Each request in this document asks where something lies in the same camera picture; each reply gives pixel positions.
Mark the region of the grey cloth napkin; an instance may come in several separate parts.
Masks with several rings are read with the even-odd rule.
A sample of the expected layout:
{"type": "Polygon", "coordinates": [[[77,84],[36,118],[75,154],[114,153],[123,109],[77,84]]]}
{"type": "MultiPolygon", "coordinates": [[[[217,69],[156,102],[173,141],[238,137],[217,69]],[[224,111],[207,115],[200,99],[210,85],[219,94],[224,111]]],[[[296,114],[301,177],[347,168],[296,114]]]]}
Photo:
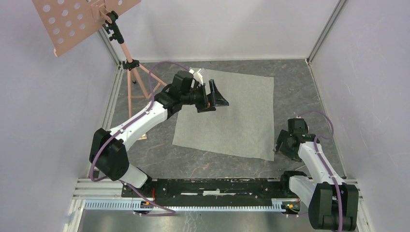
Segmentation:
{"type": "Polygon", "coordinates": [[[206,70],[229,106],[178,112],[173,144],[214,153],[273,161],[274,78],[206,70]]]}

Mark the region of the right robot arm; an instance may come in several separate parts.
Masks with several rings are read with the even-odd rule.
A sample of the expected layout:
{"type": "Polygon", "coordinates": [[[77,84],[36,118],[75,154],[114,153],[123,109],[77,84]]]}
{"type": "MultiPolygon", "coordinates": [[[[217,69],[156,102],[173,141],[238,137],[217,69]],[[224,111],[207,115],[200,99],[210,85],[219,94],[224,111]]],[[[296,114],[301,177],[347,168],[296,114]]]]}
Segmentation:
{"type": "Polygon", "coordinates": [[[312,228],[335,232],[356,230],[359,190],[337,174],[322,150],[319,137],[309,133],[303,118],[288,119],[287,130],[281,130],[277,138],[276,150],[302,161],[308,168],[311,177],[300,171],[285,171],[279,191],[285,197],[297,195],[307,207],[312,228]]]}

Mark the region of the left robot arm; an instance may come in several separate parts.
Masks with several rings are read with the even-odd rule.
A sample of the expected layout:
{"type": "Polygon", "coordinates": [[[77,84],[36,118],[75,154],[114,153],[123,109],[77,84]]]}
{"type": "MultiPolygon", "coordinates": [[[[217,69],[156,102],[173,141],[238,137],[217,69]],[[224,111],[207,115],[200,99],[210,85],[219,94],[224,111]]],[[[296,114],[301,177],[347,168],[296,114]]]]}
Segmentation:
{"type": "Polygon", "coordinates": [[[140,197],[148,196],[152,191],[149,176],[130,164],[127,152],[141,136],[168,120],[184,105],[194,105],[198,113],[203,113],[229,106],[229,102],[213,79],[206,84],[200,72],[178,71],[172,83],[137,114],[110,130],[100,128],[94,133],[89,156],[92,167],[112,181],[120,180],[132,185],[140,197]]]}

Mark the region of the wooden block stack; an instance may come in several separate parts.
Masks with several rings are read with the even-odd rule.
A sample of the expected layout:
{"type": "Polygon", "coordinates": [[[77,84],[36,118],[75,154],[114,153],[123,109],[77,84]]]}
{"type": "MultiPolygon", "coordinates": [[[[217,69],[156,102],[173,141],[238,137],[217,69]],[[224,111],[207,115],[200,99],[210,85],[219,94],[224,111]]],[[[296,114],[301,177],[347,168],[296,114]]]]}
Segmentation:
{"type": "Polygon", "coordinates": [[[138,138],[138,140],[144,140],[144,139],[147,139],[147,135],[146,135],[146,134],[143,134],[140,138],[138,138]]]}

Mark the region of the pink music stand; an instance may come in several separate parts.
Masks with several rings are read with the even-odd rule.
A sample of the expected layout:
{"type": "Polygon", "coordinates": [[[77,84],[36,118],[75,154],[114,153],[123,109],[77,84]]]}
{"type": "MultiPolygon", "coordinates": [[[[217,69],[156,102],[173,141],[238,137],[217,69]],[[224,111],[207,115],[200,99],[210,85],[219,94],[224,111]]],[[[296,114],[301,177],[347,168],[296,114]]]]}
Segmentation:
{"type": "Polygon", "coordinates": [[[148,93],[138,72],[143,70],[157,81],[154,90],[166,85],[159,77],[133,59],[117,25],[120,15],[139,4],[138,0],[34,0],[40,19],[54,46],[54,55],[60,57],[81,43],[90,35],[103,30],[109,41],[117,41],[125,55],[119,67],[127,72],[128,111],[132,116],[132,83],[137,83],[142,91],[141,98],[148,99],[148,93]]]}

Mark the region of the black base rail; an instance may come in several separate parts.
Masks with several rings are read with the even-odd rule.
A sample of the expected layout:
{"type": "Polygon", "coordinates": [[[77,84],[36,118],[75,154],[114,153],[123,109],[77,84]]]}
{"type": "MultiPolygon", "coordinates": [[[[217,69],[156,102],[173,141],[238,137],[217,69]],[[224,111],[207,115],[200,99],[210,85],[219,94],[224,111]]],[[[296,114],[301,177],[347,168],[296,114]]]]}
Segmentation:
{"type": "Polygon", "coordinates": [[[300,203],[284,178],[150,179],[137,191],[124,185],[121,196],[141,193],[161,206],[271,206],[273,199],[300,203]]]}

